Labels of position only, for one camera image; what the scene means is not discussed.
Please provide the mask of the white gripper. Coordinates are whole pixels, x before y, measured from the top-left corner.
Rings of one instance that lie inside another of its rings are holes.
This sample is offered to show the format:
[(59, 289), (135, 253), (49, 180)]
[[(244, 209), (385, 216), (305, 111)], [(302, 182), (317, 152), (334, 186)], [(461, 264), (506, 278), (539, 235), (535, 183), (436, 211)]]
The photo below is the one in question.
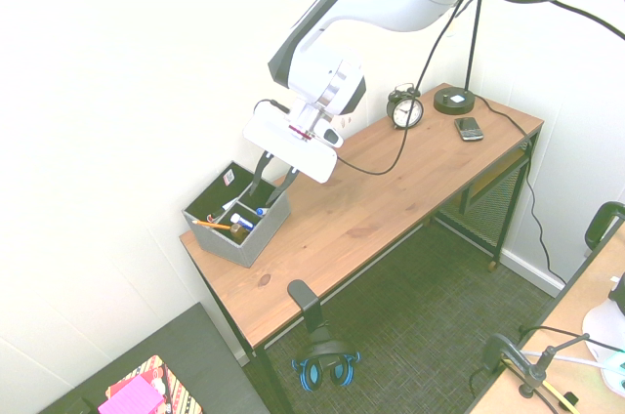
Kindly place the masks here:
[(292, 185), (299, 171), (323, 184), (328, 181), (336, 167), (337, 154), (331, 146), (315, 138), (305, 139), (289, 127), (285, 114), (269, 102), (260, 102), (255, 108), (243, 129), (243, 137), (264, 150), (249, 187), (250, 196), (260, 185), (264, 170), (273, 156), (291, 166), (282, 183), (266, 201), (267, 206), (272, 206)]

